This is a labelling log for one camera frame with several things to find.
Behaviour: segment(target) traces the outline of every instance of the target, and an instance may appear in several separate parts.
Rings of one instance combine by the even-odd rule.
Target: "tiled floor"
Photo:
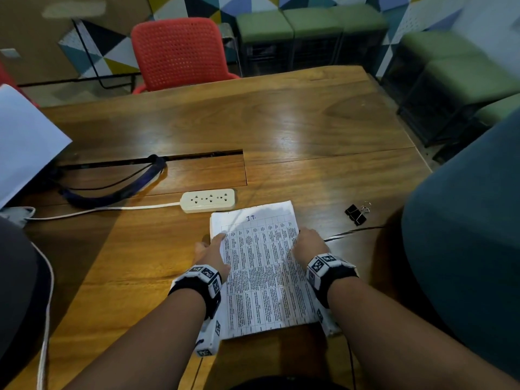
[[[105,86],[112,86],[130,82],[130,78],[108,78],[103,79]],[[385,93],[385,91],[377,84],[374,83],[380,89],[381,94],[385,98],[388,107],[392,111],[397,110],[397,104]],[[136,86],[142,84],[142,77],[138,76],[136,79]],[[99,82],[96,80],[90,80],[86,82],[74,82],[74,83],[61,83],[61,84],[46,84],[41,86],[31,86],[23,88],[23,91],[31,98],[34,102],[42,107],[64,105],[64,104],[76,104],[81,102],[98,101],[105,98],[117,97],[117,96],[128,96],[130,95],[130,85],[117,88],[117,89],[103,89]],[[428,165],[431,170],[436,170],[439,164],[433,161],[433,156],[440,149],[441,145],[425,148],[419,138],[414,132],[408,127],[408,125],[398,117],[399,121],[403,125],[403,128],[412,139],[413,143],[417,147],[421,157]]]

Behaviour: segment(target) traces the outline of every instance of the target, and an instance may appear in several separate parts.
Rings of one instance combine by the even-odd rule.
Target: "paper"
[[[318,321],[314,292],[291,249],[298,226],[290,201],[211,215],[211,237],[231,273],[216,317],[221,339]]]
[[[0,209],[70,142],[20,92],[0,86]]]

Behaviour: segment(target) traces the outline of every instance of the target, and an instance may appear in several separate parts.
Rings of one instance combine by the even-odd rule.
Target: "red chair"
[[[145,81],[134,94],[240,78],[228,71],[220,31],[208,18],[140,23],[132,45]]]
[[[23,96],[25,98],[27,98],[31,103],[33,103],[34,106],[38,106],[38,104],[33,102],[29,97],[27,97],[25,95],[25,93],[22,91],[22,89],[20,89],[18,87],[18,85],[16,84],[15,80],[13,78],[11,78],[11,76],[7,73],[7,71],[5,71],[4,66],[0,63],[0,86],[3,85],[3,84],[9,85],[10,87],[16,89],[17,91],[22,93]]]

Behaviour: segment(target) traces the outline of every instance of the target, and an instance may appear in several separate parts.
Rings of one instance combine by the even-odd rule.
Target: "geometric patterned wall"
[[[380,11],[389,24],[381,46],[377,76],[382,76],[403,34],[431,28],[449,29],[468,0],[148,0],[152,11],[149,20],[183,17],[210,18],[215,23],[236,26],[240,13],[306,7],[332,7],[368,3]],[[138,72],[129,33],[121,34],[88,21],[78,21],[78,28],[100,76]],[[59,42],[80,77],[92,77],[83,45],[73,28]],[[235,52],[226,48],[229,62]]]

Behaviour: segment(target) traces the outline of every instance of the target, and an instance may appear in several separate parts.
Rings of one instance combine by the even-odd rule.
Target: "wristband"
[[[307,265],[306,277],[321,305],[329,308],[327,293],[336,279],[357,277],[355,265],[330,253],[315,256]]]
[[[184,274],[174,279],[168,295],[181,288],[191,288],[198,292],[206,304],[204,319],[213,319],[220,305],[222,278],[216,269],[207,264],[194,265]]]

